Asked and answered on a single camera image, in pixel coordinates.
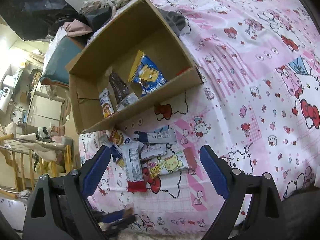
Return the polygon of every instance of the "red wrapper end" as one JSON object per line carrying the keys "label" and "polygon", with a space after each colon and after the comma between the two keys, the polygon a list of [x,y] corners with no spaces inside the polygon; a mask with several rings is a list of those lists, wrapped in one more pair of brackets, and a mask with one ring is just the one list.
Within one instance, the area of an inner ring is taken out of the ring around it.
{"label": "red wrapper end", "polygon": [[128,181],[128,192],[146,192],[146,184],[144,181]]}

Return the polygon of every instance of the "open cardboard box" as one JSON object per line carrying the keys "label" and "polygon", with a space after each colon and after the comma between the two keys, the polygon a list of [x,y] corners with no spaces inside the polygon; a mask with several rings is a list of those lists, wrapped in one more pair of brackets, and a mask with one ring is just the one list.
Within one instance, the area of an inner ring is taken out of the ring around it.
{"label": "open cardboard box", "polygon": [[[163,87],[142,98],[140,85],[128,84],[138,50],[142,50],[168,80]],[[114,94],[105,76],[110,67],[139,100],[104,118],[99,94],[106,87],[116,111]],[[78,134],[106,130],[202,82],[195,62],[149,0],[138,0],[113,19],[67,69]]]}

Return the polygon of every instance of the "bedsheet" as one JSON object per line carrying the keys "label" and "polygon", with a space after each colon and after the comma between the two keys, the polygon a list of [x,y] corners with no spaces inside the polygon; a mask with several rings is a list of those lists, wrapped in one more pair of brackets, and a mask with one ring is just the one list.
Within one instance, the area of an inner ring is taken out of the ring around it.
{"label": "bedsheet", "polygon": [[[282,200],[307,187],[319,163],[320,37],[299,0],[151,1],[187,19],[180,39],[204,83],[119,127],[131,136],[173,128],[177,147],[192,148],[197,168],[148,177],[146,193],[129,193],[125,172],[111,161],[91,204],[105,212],[134,205],[133,230],[205,232],[224,200],[200,162],[204,144],[232,168],[271,173]],[[82,162],[102,134],[80,136]],[[143,172],[148,176],[144,165]],[[249,202],[248,195],[236,224]]]}

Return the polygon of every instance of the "blue and yellow snack bag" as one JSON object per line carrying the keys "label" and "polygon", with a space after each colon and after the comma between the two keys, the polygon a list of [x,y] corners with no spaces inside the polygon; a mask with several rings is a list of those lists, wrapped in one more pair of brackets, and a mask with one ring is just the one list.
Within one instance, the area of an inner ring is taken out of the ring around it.
{"label": "blue and yellow snack bag", "polygon": [[162,87],[167,80],[156,64],[139,50],[132,65],[128,82],[140,84],[142,86],[141,96],[145,96]]}

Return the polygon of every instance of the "metal screw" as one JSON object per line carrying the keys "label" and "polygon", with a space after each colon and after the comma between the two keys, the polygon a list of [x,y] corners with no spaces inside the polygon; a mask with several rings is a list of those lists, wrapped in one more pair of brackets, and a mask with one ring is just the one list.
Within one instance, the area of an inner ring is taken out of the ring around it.
{"label": "metal screw", "polygon": [[265,173],[264,175],[263,175],[266,179],[271,179],[271,174],[270,173]]}
{"label": "metal screw", "polygon": [[40,176],[40,179],[41,179],[41,180],[45,180],[47,177],[48,177],[48,174],[42,174],[42,175]]}
{"label": "metal screw", "polygon": [[79,173],[79,171],[78,171],[77,169],[74,169],[74,170],[71,170],[71,171],[70,171],[70,174],[71,174],[72,176],[76,176],[78,173]]}
{"label": "metal screw", "polygon": [[232,170],[232,173],[233,173],[234,175],[239,175],[239,174],[241,173],[241,170],[235,168],[235,169]]}

